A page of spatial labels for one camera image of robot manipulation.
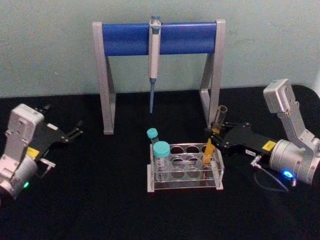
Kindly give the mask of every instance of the teal tube cap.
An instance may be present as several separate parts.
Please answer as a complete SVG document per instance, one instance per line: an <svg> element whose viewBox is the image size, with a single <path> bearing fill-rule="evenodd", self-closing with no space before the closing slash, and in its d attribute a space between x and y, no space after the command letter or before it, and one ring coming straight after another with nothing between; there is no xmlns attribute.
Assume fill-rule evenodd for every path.
<svg viewBox="0 0 320 240"><path fill-rule="evenodd" d="M148 131L146 131L146 134L148 135L148 138L154 139L158 137L158 131L155 128L149 128Z"/></svg>
<svg viewBox="0 0 320 240"><path fill-rule="evenodd" d="M158 141L153 145L153 153L156 158L165 158L170 154L170 146L166 141Z"/></svg>

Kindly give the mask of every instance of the yellow warning label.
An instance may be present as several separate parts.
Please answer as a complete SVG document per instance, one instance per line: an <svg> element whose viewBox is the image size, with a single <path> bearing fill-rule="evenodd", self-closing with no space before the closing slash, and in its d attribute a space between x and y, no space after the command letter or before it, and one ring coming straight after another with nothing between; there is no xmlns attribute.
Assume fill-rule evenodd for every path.
<svg viewBox="0 0 320 240"><path fill-rule="evenodd" d="M36 156L38 156L38 154L39 154L39 151L32 147L28 147L26 150L26 155L28 155L30 158L35 159Z"/></svg>
<svg viewBox="0 0 320 240"><path fill-rule="evenodd" d="M268 152L270 152L272 149L274 149L276 143L274 141L268 141L263 147L263 150L266 150Z"/></svg>

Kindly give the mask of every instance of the black tabletop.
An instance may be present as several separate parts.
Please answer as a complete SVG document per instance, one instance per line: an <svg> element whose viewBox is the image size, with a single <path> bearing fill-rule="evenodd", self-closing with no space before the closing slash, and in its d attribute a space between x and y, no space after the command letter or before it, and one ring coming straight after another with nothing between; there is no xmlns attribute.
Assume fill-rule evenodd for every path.
<svg viewBox="0 0 320 240"><path fill-rule="evenodd" d="M281 121L268 111L263 89L222 89L225 120L250 122L256 133L287 139ZM305 126L320 136L318 96L303 86L293 90ZM147 93L118 94L116 101L114 135L108 136L98 95L0 99L0 153L10 111L20 103L50 103L45 121L65 132L84 122L79 139L46 156L56 167L43 179L34 177L13 205L0 209L1 240L320 239L320 192L301 182L289 193L264 190L254 181L248 156L223 159L222 191L147 193L149 127L170 144L206 142L198 91L157 92L153 116ZM264 173L257 177L273 185Z"/></svg>

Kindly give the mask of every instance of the white cable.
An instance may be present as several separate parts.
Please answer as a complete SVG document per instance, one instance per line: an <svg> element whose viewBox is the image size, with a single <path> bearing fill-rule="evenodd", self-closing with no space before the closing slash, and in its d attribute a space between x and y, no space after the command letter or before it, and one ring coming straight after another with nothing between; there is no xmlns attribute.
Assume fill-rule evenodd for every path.
<svg viewBox="0 0 320 240"><path fill-rule="evenodd" d="M257 175L256 172L254 172L254 180L256 182L256 184L258 184L259 187L266 189L266 190L270 190L270 191L276 191L276 192L289 192L289 189L275 176L273 176L270 172L268 172L267 170L265 170L263 167L259 167L259 169L261 169L262 171L264 171L266 174L268 174L270 177L272 177L272 179L274 179L281 187L283 187L283 189L278 189L278 188L270 188L270 187L265 187L263 185L261 185L258 180L257 180Z"/></svg>

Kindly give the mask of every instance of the label sticker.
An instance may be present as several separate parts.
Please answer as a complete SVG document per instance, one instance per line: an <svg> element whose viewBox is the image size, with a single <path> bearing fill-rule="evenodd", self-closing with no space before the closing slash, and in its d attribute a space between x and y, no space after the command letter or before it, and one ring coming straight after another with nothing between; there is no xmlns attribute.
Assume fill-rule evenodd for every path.
<svg viewBox="0 0 320 240"><path fill-rule="evenodd" d="M270 152L272 149L274 149L275 145L277 143L275 143L274 141L268 141L263 147L263 150L266 150L268 152Z"/></svg>
<svg viewBox="0 0 320 240"><path fill-rule="evenodd" d="M28 155L30 158L35 159L36 156L38 156L39 151L37 149L34 149L32 147L28 147L26 150L26 155Z"/></svg>
<svg viewBox="0 0 320 240"><path fill-rule="evenodd" d="M250 156L253 156L253 157L256 156L256 153L255 153L255 152L250 151L250 150L248 150L248 149L245 150L245 153L248 154L248 155L250 155Z"/></svg>
<svg viewBox="0 0 320 240"><path fill-rule="evenodd" d="M51 128L51 129L55 130L55 131L57 131L57 129L58 129L57 126L55 126L55 125L53 125L53 124L51 124L51 123L48 123L47 126L48 126L49 128Z"/></svg>

